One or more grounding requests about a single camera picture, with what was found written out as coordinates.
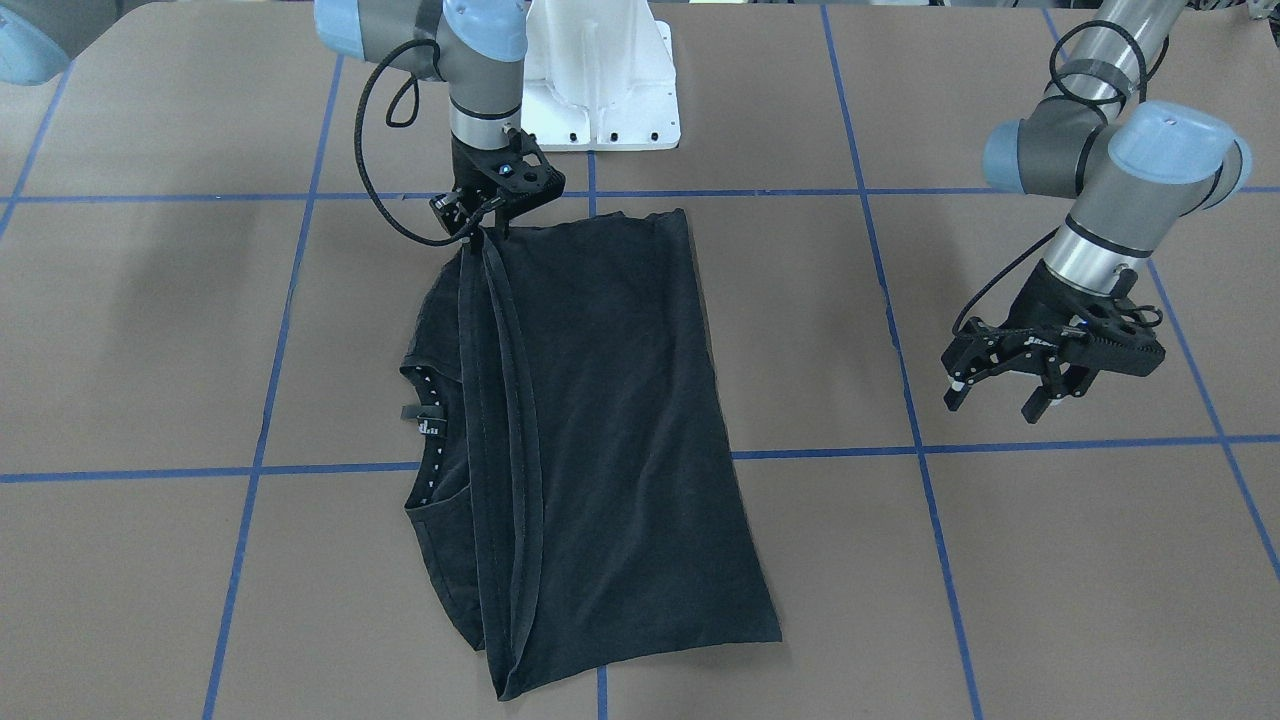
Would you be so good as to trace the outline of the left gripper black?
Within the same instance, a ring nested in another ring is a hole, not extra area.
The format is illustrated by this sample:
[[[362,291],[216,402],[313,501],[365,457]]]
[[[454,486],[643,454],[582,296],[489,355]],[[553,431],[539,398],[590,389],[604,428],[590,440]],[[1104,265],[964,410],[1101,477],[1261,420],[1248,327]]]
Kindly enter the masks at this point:
[[[1091,372],[1060,357],[1064,341],[1082,334],[1074,328],[1078,319],[1073,307],[1092,299],[1130,299],[1128,293],[1135,282],[1137,273],[1125,269],[1112,291],[1097,295],[1071,287],[1051,273],[1046,263],[1038,263],[1004,324],[993,328],[983,320],[965,320],[952,337],[941,356],[950,382],[945,406],[957,411],[983,373],[995,377],[1015,372],[1039,378],[1041,386],[1021,406],[1021,416],[1029,424],[1038,423],[1064,398],[1083,396],[1097,375],[1112,372]]]

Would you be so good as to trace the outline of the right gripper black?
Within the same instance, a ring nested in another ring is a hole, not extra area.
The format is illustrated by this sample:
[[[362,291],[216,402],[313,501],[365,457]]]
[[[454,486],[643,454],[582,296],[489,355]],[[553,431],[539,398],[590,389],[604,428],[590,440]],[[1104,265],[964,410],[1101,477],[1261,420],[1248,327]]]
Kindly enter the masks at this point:
[[[451,161],[454,173],[452,192],[454,195],[435,195],[430,209],[442,228],[448,232],[448,240],[467,240],[480,225],[481,214],[490,213],[490,228],[486,229],[494,240],[509,237],[511,214],[507,206],[499,206],[497,187],[490,172],[483,169],[483,163],[497,149],[480,149],[461,138],[451,140]]]

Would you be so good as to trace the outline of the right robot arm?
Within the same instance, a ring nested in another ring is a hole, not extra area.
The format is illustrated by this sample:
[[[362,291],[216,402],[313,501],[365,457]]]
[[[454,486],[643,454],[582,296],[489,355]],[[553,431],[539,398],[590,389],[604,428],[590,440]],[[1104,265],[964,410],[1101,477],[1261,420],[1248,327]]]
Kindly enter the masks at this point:
[[[137,1],[5,1],[3,82],[44,85],[67,70]],[[355,114],[355,165],[383,219],[416,243],[433,240],[398,222],[375,190],[365,161],[369,100],[390,69],[406,73],[397,100],[420,100],[424,82],[451,92],[454,188],[433,200],[445,229],[440,245],[466,242],[484,217],[508,206],[499,184],[484,177],[477,155],[504,156],[518,145],[524,61],[529,50],[521,1],[315,1],[317,38],[332,51],[372,63]]]

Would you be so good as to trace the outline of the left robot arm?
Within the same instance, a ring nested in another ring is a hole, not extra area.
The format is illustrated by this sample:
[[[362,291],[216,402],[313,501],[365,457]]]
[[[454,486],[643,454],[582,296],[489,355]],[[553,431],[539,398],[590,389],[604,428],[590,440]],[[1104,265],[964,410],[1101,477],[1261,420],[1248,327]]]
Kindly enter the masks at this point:
[[[1164,314],[1130,293],[1175,222],[1231,197],[1247,181],[1248,143],[1225,120],[1147,90],[1183,1],[1105,1],[1050,56],[1033,113],[989,135],[983,172],[996,188],[1069,199],[1061,223],[1025,251],[1036,265],[1005,322],[959,313],[941,361],[943,401],[957,410],[977,383],[1004,373],[1039,386],[1021,414],[1037,423],[1101,373],[1149,375],[1166,356]]]

